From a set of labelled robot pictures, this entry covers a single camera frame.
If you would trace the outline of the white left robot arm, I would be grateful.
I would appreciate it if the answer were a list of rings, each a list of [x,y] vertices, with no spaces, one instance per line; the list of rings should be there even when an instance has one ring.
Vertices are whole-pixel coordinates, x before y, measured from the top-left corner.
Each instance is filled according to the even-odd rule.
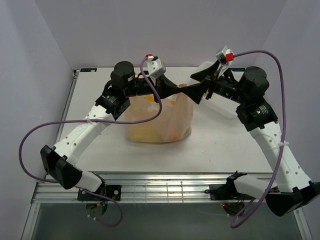
[[[143,77],[139,78],[131,62],[118,62],[87,116],[52,147],[45,145],[40,150],[45,171],[64,189],[78,188],[95,200],[102,199],[106,195],[106,182],[97,174],[77,167],[82,153],[105,128],[118,123],[130,106],[131,97],[153,94],[160,101],[175,93],[163,92],[161,81],[166,79],[166,68],[162,60],[148,55],[141,65],[147,65],[147,70],[141,70]]]

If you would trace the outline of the banana print plastic bag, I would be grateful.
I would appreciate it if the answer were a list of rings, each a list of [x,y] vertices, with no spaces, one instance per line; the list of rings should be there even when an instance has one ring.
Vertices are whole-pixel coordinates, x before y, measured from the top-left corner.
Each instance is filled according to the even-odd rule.
[[[126,122],[149,119],[159,111],[152,94],[130,97],[130,107],[124,112]],[[138,143],[177,142],[192,133],[194,102],[185,94],[177,93],[161,100],[162,111],[151,121],[125,126],[126,137]]]

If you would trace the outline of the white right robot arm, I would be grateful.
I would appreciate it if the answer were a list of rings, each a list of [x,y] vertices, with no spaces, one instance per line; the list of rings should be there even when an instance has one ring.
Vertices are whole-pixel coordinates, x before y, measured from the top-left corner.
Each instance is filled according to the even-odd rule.
[[[197,101],[218,94],[238,103],[235,112],[252,138],[260,147],[273,173],[270,182],[235,172],[224,185],[225,193],[232,199],[244,194],[266,201],[276,216],[283,216],[303,207],[320,195],[320,184],[302,170],[284,140],[285,128],[265,100],[269,88],[266,72],[257,66],[244,69],[236,80],[227,65],[219,61],[203,62],[190,76],[190,88]]]

